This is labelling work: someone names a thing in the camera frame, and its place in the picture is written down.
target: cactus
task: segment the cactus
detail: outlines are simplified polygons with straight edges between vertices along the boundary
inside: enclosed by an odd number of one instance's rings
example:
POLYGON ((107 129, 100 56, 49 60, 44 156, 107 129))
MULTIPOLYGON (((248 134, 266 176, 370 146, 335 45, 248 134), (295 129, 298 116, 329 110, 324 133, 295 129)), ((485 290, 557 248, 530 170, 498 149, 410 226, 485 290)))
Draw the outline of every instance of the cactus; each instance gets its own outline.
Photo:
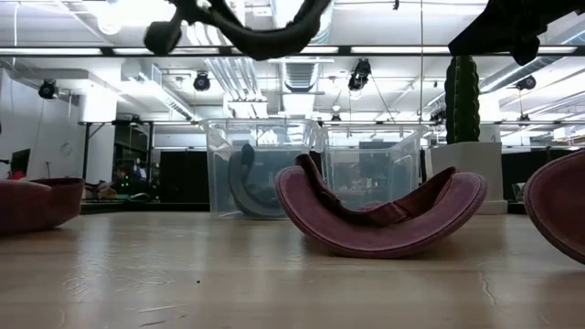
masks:
POLYGON ((451 60, 445 81, 447 143, 479 141, 479 77, 471 56, 451 60))

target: white planter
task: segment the white planter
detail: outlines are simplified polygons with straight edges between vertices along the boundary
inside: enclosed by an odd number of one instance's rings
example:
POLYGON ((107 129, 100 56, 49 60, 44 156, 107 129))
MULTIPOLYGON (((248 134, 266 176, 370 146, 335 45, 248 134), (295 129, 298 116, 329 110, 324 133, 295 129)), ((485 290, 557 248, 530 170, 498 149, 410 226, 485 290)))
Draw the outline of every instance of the white planter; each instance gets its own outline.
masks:
POLYGON ((482 215, 507 213, 502 186, 502 144, 466 142, 431 148, 425 152, 427 177, 454 166, 462 172, 482 175, 489 183, 487 197, 477 211, 482 215))

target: table surface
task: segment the table surface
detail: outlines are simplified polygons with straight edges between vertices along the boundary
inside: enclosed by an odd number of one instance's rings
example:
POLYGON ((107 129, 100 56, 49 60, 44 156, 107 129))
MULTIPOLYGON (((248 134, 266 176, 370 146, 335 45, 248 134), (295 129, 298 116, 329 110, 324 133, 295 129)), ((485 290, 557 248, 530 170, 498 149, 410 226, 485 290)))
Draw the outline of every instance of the table surface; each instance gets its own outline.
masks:
POLYGON ((2 329, 584 328, 585 267, 524 216, 405 260, 340 258, 288 220, 76 218, 0 239, 2 329))

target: clear storage container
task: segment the clear storage container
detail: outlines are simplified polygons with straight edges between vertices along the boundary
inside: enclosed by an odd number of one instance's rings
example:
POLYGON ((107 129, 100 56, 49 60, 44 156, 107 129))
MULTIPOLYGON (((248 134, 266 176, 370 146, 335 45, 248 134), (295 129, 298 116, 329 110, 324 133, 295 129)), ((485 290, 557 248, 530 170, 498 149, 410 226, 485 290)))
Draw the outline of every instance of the clear storage container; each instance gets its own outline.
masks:
POLYGON ((274 183, 314 145, 318 125, 311 120, 210 119, 207 136, 211 212, 220 216, 285 218, 274 183))
POLYGON ((358 209, 401 198, 419 185, 420 125, 342 124, 324 127, 324 180, 344 204, 358 209))

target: maroon felt object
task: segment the maroon felt object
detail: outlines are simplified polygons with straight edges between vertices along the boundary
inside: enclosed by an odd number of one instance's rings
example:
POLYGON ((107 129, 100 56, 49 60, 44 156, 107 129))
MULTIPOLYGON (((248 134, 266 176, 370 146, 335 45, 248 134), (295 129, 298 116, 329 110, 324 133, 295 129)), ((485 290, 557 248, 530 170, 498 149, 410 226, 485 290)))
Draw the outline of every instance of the maroon felt object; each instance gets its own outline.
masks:
POLYGON ((524 188, 526 212, 557 249, 585 264, 585 152, 552 161, 524 188))
POLYGON ((57 227, 80 213, 83 180, 0 181, 0 236, 57 227))
POLYGON ((276 181, 284 211, 304 234, 349 257, 392 259, 426 250, 467 222, 487 192, 483 177, 448 168, 399 200, 353 211, 327 188, 308 155, 296 164, 276 181))

